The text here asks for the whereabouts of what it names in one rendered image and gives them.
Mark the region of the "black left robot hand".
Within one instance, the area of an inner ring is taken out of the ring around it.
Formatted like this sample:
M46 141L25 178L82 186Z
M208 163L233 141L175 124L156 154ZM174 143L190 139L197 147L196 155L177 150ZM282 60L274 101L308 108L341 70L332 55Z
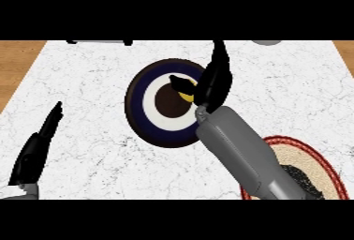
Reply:
M38 181L62 116L62 102L59 101L47 115L41 129L31 135L22 147L10 172L10 186L34 184Z

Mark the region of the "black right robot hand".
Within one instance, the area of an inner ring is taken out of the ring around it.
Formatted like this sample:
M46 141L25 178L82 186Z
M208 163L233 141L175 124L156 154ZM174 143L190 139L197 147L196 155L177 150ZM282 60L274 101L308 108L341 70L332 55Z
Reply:
M230 71L230 57L223 40L215 40L211 54L211 61L197 80L193 84L187 79L169 75L171 88L193 96L193 104L205 106L206 112L212 113L223 105L230 93L233 75Z

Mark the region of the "yellow lemon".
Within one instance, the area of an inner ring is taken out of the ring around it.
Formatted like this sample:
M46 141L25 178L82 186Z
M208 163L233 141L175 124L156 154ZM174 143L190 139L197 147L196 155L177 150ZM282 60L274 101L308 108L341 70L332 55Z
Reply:
M187 94L184 94L184 93L181 93L181 92L178 92L178 95L180 95L180 97L183 98L183 100L186 101L186 102L193 102L193 95L187 95Z

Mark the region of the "navy, white and brown plate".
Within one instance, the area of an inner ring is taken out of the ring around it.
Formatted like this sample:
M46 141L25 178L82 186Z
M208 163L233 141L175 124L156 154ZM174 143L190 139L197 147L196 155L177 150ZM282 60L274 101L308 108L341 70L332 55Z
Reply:
M171 88L169 75L197 83L203 68L184 59L164 59L137 73L125 92L124 113L138 137L164 148L197 142L193 102Z

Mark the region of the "round beige red-rimmed placemat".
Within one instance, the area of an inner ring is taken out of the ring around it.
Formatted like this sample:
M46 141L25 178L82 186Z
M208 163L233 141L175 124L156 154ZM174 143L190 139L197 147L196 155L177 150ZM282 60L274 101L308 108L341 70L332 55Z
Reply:
M264 142L276 152L280 165L292 166L304 173L307 186L314 188L326 200L348 200L341 177L321 154L302 141L286 136L270 136Z

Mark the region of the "grey rounded object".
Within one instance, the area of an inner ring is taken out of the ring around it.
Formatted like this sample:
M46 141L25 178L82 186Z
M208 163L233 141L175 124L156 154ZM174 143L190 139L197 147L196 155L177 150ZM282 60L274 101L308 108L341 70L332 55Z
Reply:
M282 40L252 40L252 42L261 46L274 46Z

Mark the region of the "grey and black appliance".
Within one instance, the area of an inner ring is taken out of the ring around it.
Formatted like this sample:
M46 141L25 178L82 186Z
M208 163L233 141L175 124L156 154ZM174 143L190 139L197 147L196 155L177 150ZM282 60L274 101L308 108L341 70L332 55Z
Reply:
M66 40L68 44L78 44L82 43L119 43L124 46L133 45L133 40Z

